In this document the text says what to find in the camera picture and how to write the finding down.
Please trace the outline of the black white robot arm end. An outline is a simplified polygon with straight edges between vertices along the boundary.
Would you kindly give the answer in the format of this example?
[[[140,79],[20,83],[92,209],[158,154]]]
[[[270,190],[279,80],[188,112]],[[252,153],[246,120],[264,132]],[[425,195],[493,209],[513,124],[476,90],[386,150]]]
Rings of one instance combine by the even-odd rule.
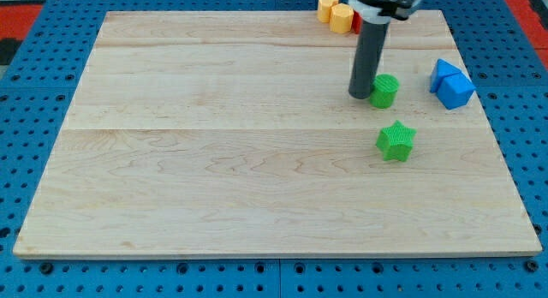
[[[361,19],[372,24],[387,24],[391,19],[405,21],[424,0],[348,0]]]

